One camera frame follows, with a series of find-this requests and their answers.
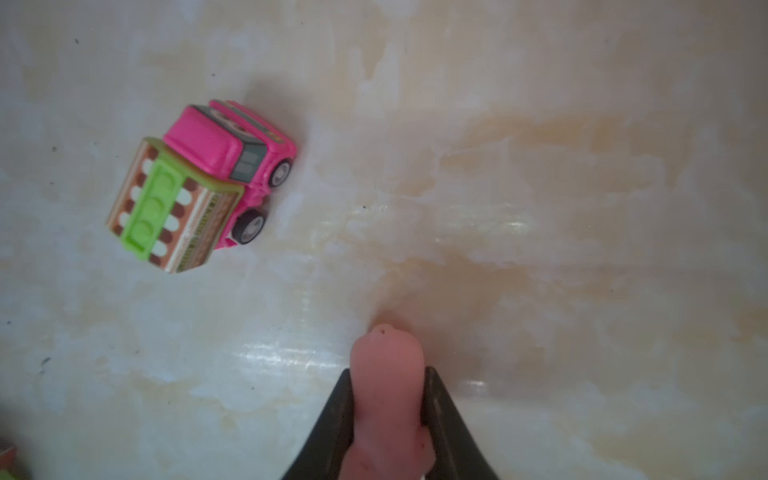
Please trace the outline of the pink green toy car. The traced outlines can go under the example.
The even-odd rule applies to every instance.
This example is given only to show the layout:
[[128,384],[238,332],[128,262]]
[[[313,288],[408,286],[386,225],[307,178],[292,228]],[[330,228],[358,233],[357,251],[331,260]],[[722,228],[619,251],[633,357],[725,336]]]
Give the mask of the pink green toy car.
[[106,225],[169,274],[200,267],[261,233],[296,157],[286,134],[238,102],[189,105],[162,137],[142,139]]

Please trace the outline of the pink pig toy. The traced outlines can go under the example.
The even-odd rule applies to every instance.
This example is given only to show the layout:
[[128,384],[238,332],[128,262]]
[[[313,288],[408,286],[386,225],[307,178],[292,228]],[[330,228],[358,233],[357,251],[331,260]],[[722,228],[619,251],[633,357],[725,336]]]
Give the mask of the pink pig toy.
[[421,421],[425,357],[412,334],[380,324],[350,352],[353,440],[341,479],[421,479],[435,463]]

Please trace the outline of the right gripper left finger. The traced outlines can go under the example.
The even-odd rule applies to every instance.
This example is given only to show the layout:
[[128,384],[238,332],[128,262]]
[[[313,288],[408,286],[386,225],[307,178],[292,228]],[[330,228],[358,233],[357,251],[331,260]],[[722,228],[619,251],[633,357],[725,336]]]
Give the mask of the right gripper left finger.
[[353,440],[354,398],[351,374],[345,369],[334,386],[304,446],[283,480],[337,480]]

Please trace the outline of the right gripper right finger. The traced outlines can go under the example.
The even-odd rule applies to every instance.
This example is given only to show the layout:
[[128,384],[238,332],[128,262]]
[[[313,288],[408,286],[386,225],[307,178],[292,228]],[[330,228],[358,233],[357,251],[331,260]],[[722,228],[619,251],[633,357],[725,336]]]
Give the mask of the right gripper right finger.
[[434,465],[425,475],[427,480],[498,480],[432,366],[425,369],[421,420],[435,453]]

